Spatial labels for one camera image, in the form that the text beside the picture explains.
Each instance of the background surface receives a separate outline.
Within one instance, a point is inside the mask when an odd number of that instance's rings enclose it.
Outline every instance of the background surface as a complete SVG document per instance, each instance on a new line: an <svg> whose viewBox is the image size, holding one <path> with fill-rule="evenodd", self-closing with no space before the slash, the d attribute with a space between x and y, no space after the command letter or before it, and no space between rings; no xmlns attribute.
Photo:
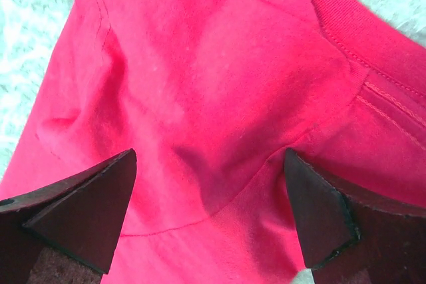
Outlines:
<svg viewBox="0 0 426 284"><path fill-rule="evenodd" d="M360 0L426 47L426 0ZM0 179L73 0L0 0ZM294 283L313 283L304 271Z"/></svg>

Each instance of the red t-shirt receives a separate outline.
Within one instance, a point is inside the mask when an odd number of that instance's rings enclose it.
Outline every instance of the red t-shirt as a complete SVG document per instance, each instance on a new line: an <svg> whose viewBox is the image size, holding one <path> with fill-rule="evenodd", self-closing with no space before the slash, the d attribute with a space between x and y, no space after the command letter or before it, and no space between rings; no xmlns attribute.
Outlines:
<svg viewBox="0 0 426 284"><path fill-rule="evenodd" d="M134 148L104 284L289 283L284 150L426 207L425 73L356 0L75 0L0 198Z"/></svg>

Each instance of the stitching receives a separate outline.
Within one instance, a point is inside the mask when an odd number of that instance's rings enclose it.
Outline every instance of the stitching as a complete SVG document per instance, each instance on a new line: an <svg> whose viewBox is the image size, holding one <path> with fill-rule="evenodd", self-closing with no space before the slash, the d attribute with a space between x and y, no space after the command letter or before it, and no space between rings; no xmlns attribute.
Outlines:
<svg viewBox="0 0 426 284"><path fill-rule="evenodd" d="M383 78L387 79L388 81L391 81L393 84L396 84L397 86L401 87L402 89L408 90L410 92L412 92L413 94L416 94L417 96L420 96L422 98L426 98L426 96L424 94L421 94L420 92L417 92L415 89L411 88L410 86L404 86L403 84L397 82L396 80L393 80L390 76L387 76L386 74L382 73L381 71L379 71L377 68L372 67L371 65L367 64L364 60L360 59L355 53L351 52L350 50L346 49L345 45L343 43L341 43L340 41L338 41L331 33L331 31L329 31L327 28L325 28L323 26L323 30L325 31L325 33L327 33L327 35L333 39L333 41L343 50L345 51L347 54L349 54L352 58L354 58L356 61L358 61L359 63L361 63L361 65L365 66L368 69L373 69L379 76L382 76Z"/></svg>
<svg viewBox="0 0 426 284"><path fill-rule="evenodd" d="M99 5L99 1L98 0L95 0L95 1L96 1L97 6L98 6L98 10L99 10L99 26L98 26L98 30L96 30L95 42L93 43L93 47L96 49L96 39L98 38L98 34L99 34L99 31L100 31L101 26L102 26L102 9L101 9L101 6Z"/></svg>
<svg viewBox="0 0 426 284"><path fill-rule="evenodd" d="M104 42L103 42L103 44L102 44L102 48L101 48L101 57L102 57L102 65L103 65L104 56L102 55L102 52L104 51L105 43L107 42L108 35L109 35L110 31L111 31L111 22L110 22L110 20L109 20L109 13L108 13L107 6L105 5L105 0L102 0L102 4L103 4L104 9L105 9L106 18L108 19L108 31L106 32L106 36L105 36L105 38L104 38Z"/></svg>
<svg viewBox="0 0 426 284"><path fill-rule="evenodd" d="M404 135L406 135L408 138L410 138L416 145L418 145L423 151L426 151L426 147L424 145L422 145L418 139L416 139L414 136L412 136L410 133L408 133L407 131L405 131L402 127L400 127L400 125L398 123L396 123L396 121L394 121L394 119L390 118L386 113L384 113L383 111L381 111L380 109L376 108L374 105L372 105L371 103L369 103L368 101L366 101L364 98L357 96L357 99L359 101L361 101L362 103L364 103L366 106L370 107L371 109L373 109L374 111L376 111L378 114L380 114L382 117L384 117L386 120L390 121L393 125L395 125L399 131L401 131Z"/></svg>
<svg viewBox="0 0 426 284"><path fill-rule="evenodd" d="M396 105L398 108L400 108L402 111L404 111L405 113L407 113L408 115L410 115L413 119L415 119L416 121L418 121L418 123L422 124L424 127L426 127L426 122L417 114L415 114L414 112L412 112L411 110L409 110L407 107L403 106L396 98L394 98L393 96L391 96L389 93L386 93L384 91L381 91L379 88L377 88L374 84L366 81L365 85L367 88L370 88L372 91L376 92L378 95L390 100L391 102L394 103L394 105Z"/></svg>
<svg viewBox="0 0 426 284"><path fill-rule="evenodd" d="M363 60L361 60L360 58L358 58L358 56L355 55L354 53L352 53L350 50L346 49L346 47L344 46L344 44L341 43L340 41L338 41L332 35L332 33L325 27L325 25L324 25L324 23L322 21L321 14L318 11L318 6L316 4L316 1L315 0L310 0L310 2L311 2L312 7L314 7L314 10L315 10L315 13L316 13L316 16L317 16L317 21L318 21L319 27L321 28L321 31L322 31L322 35L324 36L323 33L325 32L331 39L333 39L334 43L337 44L338 47L340 47L341 50L343 50L346 53L348 53L351 57L353 57L356 61L360 62L363 66L367 67L368 69L371 69L371 67L367 63L365 63Z"/></svg>
<svg viewBox="0 0 426 284"><path fill-rule="evenodd" d="M228 206L230 206L232 204L232 202L234 202L234 200L241 194L244 192L244 190L247 189L247 187L252 183L252 181L254 179L256 179L256 176L258 176L258 174L262 171L262 168L265 166L266 163L268 163L268 160L279 150L281 150L282 148L285 147L281 147L280 149L276 150L275 152L273 152L270 156L268 156L268 158L265 160L265 162L262 164L262 166L259 168L259 170L247 181L247 183L242 187L242 189L240 191L237 192L237 194L235 194L235 196L233 196L231 198L231 200L229 200L229 202L227 204L225 204L224 206L222 206L221 208L219 208L217 211L208 214L206 217L195 221L195 222L191 222L191 223L187 223L178 227L171 227L168 229L164 229L161 231L157 231L157 232L153 232L153 233L148 233L148 234L122 234L120 235L120 237L150 237L153 235L158 235L158 234L163 234L163 233L168 233L170 231L178 231L179 229L184 229L186 227L190 227L193 225L197 225L197 224L201 224L205 221L208 221L209 219L212 219L214 216L218 215L221 211L223 211L224 209L226 209Z"/></svg>

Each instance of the t-shirt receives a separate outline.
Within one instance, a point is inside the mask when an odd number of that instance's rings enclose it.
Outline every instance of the t-shirt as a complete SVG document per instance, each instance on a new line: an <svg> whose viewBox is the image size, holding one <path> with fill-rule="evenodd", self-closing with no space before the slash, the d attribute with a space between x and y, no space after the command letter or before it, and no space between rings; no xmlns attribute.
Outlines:
<svg viewBox="0 0 426 284"><path fill-rule="evenodd" d="M75 0L0 198L134 148L102 283L289 283L286 148L426 207L425 73L357 0Z"/></svg>

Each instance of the white fluffy rug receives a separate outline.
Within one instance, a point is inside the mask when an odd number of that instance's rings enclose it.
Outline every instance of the white fluffy rug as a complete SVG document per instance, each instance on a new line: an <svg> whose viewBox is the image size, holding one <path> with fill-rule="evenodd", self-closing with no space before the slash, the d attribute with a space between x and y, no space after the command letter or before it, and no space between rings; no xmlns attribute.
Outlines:
<svg viewBox="0 0 426 284"><path fill-rule="evenodd" d="M361 0L426 47L426 0ZM0 178L34 103L73 0L1 0ZM294 283L312 283L309 271Z"/></svg>

